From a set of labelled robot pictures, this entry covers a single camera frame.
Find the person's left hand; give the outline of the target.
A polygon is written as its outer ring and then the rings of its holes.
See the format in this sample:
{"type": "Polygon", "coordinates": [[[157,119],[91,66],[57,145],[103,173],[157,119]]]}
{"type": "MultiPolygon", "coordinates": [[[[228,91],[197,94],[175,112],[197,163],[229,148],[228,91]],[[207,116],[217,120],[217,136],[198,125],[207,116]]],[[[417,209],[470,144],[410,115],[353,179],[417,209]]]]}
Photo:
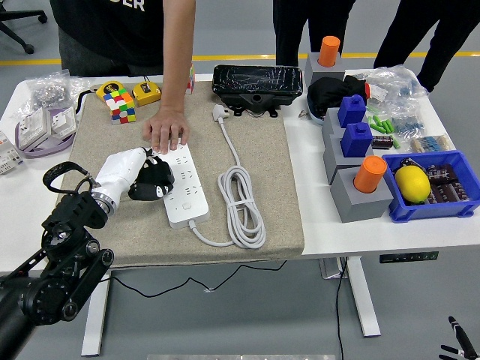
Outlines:
{"type": "Polygon", "coordinates": [[[181,106],[162,105],[142,126],[142,138],[158,153],[165,155],[186,145],[190,137],[190,126],[181,106]]]}

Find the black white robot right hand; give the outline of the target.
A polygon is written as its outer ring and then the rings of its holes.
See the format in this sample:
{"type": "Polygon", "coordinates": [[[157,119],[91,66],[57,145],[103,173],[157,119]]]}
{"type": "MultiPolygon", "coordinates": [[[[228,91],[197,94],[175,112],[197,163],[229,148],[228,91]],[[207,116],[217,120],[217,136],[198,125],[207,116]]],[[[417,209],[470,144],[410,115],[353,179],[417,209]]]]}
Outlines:
{"type": "Polygon", "coordinates": [[[459,322],[453,316],[448,316],[448,322],[454,332],[457,342],[459,343],[460,349],[447,345],[442,345],[441,349],[448,353],[459,356],[462,359],[479,359],[479,354],[476,352],[474,346],[467,336],[467,333],[464,331],[459,322]]]}

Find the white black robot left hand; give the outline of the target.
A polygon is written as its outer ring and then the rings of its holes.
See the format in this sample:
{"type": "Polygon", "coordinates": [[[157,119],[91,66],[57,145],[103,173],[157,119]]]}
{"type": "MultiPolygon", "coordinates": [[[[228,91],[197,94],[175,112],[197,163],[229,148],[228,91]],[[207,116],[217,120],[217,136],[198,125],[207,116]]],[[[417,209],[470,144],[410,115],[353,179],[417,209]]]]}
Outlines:
{"type": "Polygon", "coordinates": [[[96,182],[93,198],[114,212],[122,194],[132,200],[159,200],[173,190],[175,178],[170,165],[151,149],[134,148],[110,155],[96,182]]]}

